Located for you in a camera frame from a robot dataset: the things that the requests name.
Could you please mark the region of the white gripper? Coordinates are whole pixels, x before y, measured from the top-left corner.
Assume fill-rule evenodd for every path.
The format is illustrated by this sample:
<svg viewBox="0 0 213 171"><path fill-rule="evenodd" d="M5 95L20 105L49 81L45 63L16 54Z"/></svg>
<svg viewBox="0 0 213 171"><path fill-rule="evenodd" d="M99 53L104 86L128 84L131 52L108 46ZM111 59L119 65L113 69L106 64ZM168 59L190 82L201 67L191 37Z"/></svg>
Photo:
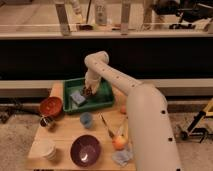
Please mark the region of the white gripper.
<svg viewBox="0 0 213 171"><path fill-rule="evenodd" d="M100 86L101 77L94 73L93 71L88 70L85 74L85 87L91 89L92 93L95 94L98 91Z"/></svg>

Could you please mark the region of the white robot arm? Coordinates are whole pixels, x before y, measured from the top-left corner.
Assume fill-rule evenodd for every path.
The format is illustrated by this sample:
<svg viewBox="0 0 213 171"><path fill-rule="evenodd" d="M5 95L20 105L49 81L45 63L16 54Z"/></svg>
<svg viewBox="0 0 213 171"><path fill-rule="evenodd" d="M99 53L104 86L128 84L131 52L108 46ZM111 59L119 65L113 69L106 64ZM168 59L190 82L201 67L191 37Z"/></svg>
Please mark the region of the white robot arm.
<svg viewBox="0 0 213 171"><path fill-rule="evenodd" d="M102 78L126 96L126 112L136 171L183 171L164 95L108 65L105 51L87 55L85 85L96 93Z"/></svg>

